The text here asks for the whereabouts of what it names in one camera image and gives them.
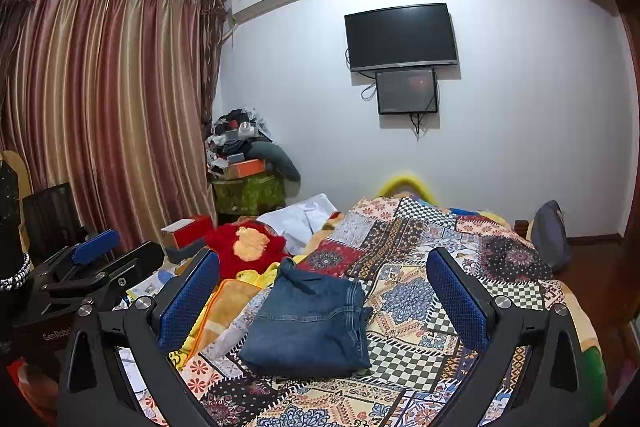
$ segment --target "curtain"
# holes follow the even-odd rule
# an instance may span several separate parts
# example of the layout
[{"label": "curtain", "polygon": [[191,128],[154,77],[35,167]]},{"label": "curtain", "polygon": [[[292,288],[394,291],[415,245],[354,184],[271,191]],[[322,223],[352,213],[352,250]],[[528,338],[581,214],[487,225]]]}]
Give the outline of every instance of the curtain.
[{"label": "curtain", "polygon": [[34,190],[69,181],[82,224],[130,250],[215,219],[200,120],[201,0],[36,0],[0,123]]},{"label": "curtain", "polygon": [[14,70],[24,19],[36,0],[2,0],[0,4],[0,112],[9,77]]},{"label": "curtain", "polygon": [[202,0],[202,107],[200,125],[202,137],[211,134],[211,107],[218,87],[218,71],[220,70],[220,48],[222,47],[222,28],[225,23],[226,10],[224,0]]}]

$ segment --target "folded jeans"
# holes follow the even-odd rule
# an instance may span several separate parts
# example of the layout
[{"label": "folded jeans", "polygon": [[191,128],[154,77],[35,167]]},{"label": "folded jeans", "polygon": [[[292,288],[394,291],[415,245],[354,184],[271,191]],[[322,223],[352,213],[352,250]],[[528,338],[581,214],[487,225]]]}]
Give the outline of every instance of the folded jeans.
[{"label": "folded jeans", "polygon": [[346,377],[371,367],[357,281],[297,269],[284,259],[270,295],[256,315],[240,358],[261,375]]}]

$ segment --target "wall-mounted tv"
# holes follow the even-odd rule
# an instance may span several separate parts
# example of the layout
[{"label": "wall-mounted tv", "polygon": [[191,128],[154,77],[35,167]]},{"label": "wall-mounted tv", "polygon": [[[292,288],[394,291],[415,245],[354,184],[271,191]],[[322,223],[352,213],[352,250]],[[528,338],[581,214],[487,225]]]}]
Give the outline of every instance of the wall-mounted tv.
[{"label": "wall-mounted tv", "polygon": [[438,112],[438,86],[433,68],[376,71],[378,114]]},{"label": "wall-mounted tv", "polygon": [[457,64],[446,3],[344,16],[351,71]]}]

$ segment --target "green object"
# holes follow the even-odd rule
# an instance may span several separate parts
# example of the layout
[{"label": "green object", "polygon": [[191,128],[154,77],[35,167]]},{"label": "green object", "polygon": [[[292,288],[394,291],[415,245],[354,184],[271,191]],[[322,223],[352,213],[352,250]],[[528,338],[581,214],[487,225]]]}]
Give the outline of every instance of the green object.
[{"label": "green object", "polygon": [[591,346],[582,354],[589,396],[589,419],[599,418],[607,412],[607,373],[598,348]]},{"label": "green object", "polygon": [[216,211],[237,216],[259,216],[285,206],[284,181],[276,172],[260,172],[237,180],[212,182]]}]

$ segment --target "black bag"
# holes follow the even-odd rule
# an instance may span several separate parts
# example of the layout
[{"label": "black bag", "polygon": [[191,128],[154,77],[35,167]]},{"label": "black bag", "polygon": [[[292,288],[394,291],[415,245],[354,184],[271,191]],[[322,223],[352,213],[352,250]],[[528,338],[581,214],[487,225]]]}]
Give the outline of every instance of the black bag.
[{"label": "black bag", "polygon": [[566,240],[564,221],[556,200],[547,201],[536,212],[531,229],[531,242],[554,273],[571,261],[571,249]]}]

